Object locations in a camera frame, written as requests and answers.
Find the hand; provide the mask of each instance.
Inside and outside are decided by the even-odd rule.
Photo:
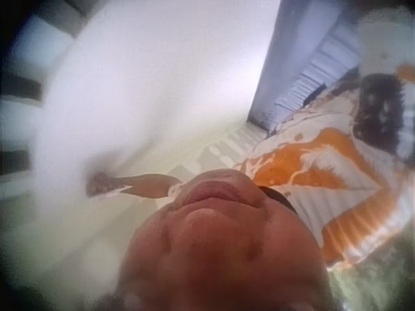
[[[98,173],[86,185],[86,194],[88,196],[98,196],[115,189],[120,189],[123,186],[116,178],[109,177],[105,173]]]

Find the person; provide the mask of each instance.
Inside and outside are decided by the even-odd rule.
[[[97,310],[336,310],[327,268],[413,217],[415,65],[377,69],[346,75],[234,169],[94,176],[90,196],[174,198],[137,229]]]

